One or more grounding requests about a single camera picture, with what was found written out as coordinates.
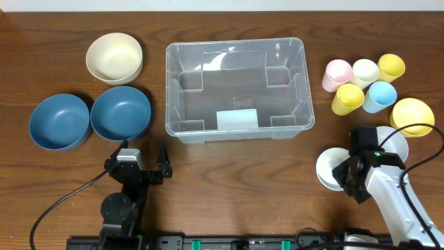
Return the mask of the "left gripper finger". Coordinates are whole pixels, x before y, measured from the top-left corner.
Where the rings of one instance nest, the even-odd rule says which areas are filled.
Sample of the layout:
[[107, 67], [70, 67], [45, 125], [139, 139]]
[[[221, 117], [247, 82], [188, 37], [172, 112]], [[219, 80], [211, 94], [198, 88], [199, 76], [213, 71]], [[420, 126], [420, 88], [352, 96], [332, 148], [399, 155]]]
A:
[[171, 178], [173, 175], [173, 170], [166, 147], [166, 144], [163, 143], [157, 157], [156, 165], [163, 178]]
[[121, 144], [117, 147], [117, 149], [110, 155], [110, 160], [116, 160], [119, 152], [122, 149], [127, 149], [127, 148], [128, 148], [128, 141], [127, 139], [125, 139], [121, 142]]

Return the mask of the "yellow cup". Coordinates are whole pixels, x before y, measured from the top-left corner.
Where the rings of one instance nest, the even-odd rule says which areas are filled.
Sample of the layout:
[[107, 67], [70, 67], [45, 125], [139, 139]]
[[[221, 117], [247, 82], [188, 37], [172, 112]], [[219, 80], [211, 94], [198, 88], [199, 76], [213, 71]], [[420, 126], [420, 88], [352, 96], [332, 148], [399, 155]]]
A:
[[351, 83], [343, 84], [336, 91], [332, 101], [332, 111], [336, 115], [347, 115], [361, 107], [364, 99], [363, 90], [357, 85]]
[[405, 63], [401, 57], [387, 53], [380, 57], [377, 63], [379, 69], [378, 81], [391, 83], [401, 77], [406, 70]]

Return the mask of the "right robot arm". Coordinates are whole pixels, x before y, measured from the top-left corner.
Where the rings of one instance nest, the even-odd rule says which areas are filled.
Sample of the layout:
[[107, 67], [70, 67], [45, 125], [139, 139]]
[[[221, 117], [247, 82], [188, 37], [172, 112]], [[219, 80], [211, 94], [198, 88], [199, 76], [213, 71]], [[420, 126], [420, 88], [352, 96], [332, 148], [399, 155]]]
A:
[[404, 170], [397, 154], [364, 150], [337, 165], [332, 176], [358, 203], [375, 200], [394, 245], [442, 249], [443, 233], [425, 212]]

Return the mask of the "yellow cup back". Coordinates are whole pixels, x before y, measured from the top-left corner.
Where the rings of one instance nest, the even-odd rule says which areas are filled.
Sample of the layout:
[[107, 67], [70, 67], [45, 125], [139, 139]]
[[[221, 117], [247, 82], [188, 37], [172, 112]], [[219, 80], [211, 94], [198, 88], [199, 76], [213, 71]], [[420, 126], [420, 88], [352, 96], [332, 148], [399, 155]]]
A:
[[405, 63], [401, 57], [387, 53], [380, 57], [377, 63], [379, 69], [378, 81], [391, 83], [401, 77], [406, 70]]

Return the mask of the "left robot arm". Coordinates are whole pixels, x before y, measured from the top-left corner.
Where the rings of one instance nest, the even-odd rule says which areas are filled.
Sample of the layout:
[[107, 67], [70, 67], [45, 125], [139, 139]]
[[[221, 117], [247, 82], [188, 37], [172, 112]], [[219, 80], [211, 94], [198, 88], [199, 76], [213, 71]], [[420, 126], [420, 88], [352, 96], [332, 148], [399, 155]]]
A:
[[167, 148], [163, 144], [157, 157], [157, 170], [143, 170], [139, 149], [130, 149], [124, 140], [105, 161], [110, 177], [122, 184], [120, 192], [107, 196], [101, 204], [103, 229], [99, 249], [143, 250], [153, 247], [153, 241], [141, 229], [141, 223], [151, 185], [163, 184], [173, 174]]

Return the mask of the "yellow small bowl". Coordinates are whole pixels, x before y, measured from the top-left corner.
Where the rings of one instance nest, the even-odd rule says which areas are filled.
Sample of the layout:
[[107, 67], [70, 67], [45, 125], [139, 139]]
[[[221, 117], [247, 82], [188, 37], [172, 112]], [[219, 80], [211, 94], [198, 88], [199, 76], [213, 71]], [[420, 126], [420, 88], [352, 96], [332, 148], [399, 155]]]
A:
[[[390, 125], [401, 128], [410, 124], [434, 125], [435, 119], [431, 108], [419, 99], [405, 98], [398, 101], [390, 115]], [[401, 130], [406, 138], [422, 137], [432, 131], [428, 126], [412, 126]]]

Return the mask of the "white small bowl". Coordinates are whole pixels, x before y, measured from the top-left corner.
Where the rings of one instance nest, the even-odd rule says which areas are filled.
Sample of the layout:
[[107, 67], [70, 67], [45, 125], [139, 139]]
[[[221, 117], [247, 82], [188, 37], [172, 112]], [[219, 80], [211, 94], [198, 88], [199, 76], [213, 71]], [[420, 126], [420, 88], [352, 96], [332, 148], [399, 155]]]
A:
[[329, 190], [343, 191], [332, 174], [332, 170], [349, 158], [347, 149], [332, 147], [326, 149], [316, 161], [316, 175], [319, 181]]

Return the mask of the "yellow cup front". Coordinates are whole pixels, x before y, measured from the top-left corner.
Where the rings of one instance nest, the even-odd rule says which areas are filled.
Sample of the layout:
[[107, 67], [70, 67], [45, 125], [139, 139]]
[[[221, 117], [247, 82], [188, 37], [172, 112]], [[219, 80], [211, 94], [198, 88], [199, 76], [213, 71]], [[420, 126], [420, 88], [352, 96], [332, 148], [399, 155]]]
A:
[[332, 111], [336, 115], [347, 115], [361, 107], [364, 99], [363, 90], [357, 85], [351, 83], [343, 84], [336, 91], [332, 101]]

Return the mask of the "pale blue small bowl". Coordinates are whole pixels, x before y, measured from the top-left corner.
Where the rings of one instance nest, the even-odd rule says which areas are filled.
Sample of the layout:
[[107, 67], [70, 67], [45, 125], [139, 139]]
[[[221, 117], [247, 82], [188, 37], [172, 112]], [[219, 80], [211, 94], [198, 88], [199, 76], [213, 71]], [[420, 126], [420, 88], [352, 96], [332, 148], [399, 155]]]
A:
[[[390, 134], [392, 134], [393, 131], [395, 131], [395, 129], [390, 126], [378, 126], [378, 144], [381, 144]], [[400, 132], [397, 132], [392, 137], [390, 137], [382, 145], [382, 148], [385, 150], [385, 152], [396, 153], [397, 155], [399, 155], [402, 162], [405, 162], [409, 155], [409, 145], [406, 138]]]

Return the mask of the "light blue cup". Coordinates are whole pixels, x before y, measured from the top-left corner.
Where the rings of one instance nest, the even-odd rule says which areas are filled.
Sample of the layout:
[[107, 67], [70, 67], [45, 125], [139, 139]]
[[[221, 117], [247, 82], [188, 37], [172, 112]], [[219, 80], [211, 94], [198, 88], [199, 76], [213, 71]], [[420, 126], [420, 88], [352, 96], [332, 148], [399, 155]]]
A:
[[393, 105], [397, 100], [396, 89], [385, 81], [374, 82], [365, 94], [362, 108], [367, 113], [379, 111]]

